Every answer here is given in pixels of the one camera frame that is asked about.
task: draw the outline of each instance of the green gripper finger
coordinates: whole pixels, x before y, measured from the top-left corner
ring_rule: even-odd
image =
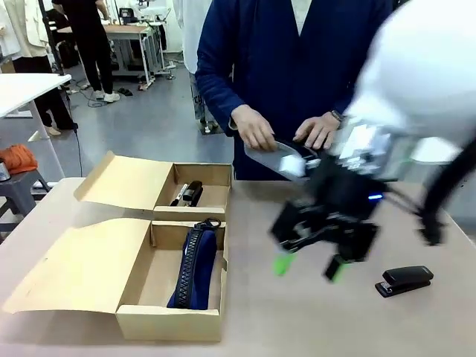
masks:
[[[281,277],[288,272],[292,261],[295,259],[294,254],[281,254],[274,260],[274,273]]]

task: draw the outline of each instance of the stool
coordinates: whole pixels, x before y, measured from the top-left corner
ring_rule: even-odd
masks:
[[[0,197],[7,198],[7,201],[0,207],[0,217],[9,208],[13,214],[20,213],[27,216],[36,206],[31,187],[37,181],[42,184],[46,192],[50,192],[50,187],[36,170],[18,173],[12,175],[8,181],[0,182]],[[16,223],[0,223],[0,231],[11,232],[16,226]]]

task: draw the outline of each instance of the hand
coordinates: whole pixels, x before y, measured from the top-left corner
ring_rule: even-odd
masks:
[[[339,128],[341,122],[330,112],[322,117],[312,117],[306,119],[297,129],[293,141],[302,141],[305,137],[305,147],[320,149],[324,144],[324,149],[329,149],[334,141],[334,133]]]
[[[231,118],[237,125],[239,136],[247,147],[263,151],[277,149],[273,129],[256,110],[247,105],[241,105],[231,112]]]

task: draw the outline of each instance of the open cardboard box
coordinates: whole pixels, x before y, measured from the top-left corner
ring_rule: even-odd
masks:
[[[216,231],[208,310],[166,307],[194,224],[122,218],[69,228],[3,309],[103,312],[116,315],[127,339],[219,341],[228,267],[225,223]]]
[[[184,184],[203,183],[197,207],[170,207]],[[153,210],[154,219],[202,221],[209,217],[225,221],[231,188],[229,164],[178,164],[127,158],[108,152],[74,192],[78,201],[122,208]]]

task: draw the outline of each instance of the sleeve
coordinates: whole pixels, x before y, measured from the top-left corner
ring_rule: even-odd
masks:
[[[231,88],[230,73],[236,58],[239,33],[239,0],[213,0],[200,37],[198,69],[200,95],[227,135],[231,112],[245,102]]]
[[[343,93],[341,98],[334,105],[334,110],[336,110],[340,114],[343,114],[345,112],[345,109],[349,106],[350,101],[352,100],[356,80],[362,66],[365,63],[365,60],[367,59],[367,52],[369,50],[370,43],[372,43],[373,37],[377,33],[377,30],[380,28],[382,23],[392,13],[391,0],[374,0],[373,3],[374,9],[370,18],[367,36],[364,42],[364,47],[362,48],[361,56],[357,57],[356,61],[354,62],[347,90]]]

